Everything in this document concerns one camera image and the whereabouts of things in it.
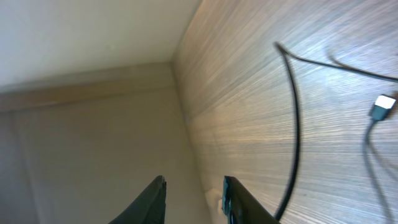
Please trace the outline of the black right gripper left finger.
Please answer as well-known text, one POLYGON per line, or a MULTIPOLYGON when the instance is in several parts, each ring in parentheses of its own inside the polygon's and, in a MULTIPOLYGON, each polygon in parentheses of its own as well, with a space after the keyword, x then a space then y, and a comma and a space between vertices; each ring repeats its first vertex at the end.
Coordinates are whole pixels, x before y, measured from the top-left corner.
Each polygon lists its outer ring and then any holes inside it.
POLYGON ((164 224, 167 182, 158 175, 137 198, 109 224, 164 224))

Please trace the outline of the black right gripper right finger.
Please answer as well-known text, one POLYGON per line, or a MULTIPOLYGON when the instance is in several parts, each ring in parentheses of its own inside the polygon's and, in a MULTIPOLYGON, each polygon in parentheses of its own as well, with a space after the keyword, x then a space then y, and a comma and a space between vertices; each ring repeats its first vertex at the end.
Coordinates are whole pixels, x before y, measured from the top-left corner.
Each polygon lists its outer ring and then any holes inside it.
POLYGON ((227 175, 223 181, 222 210, 228 224, 279 224, 237 178, 227 175))

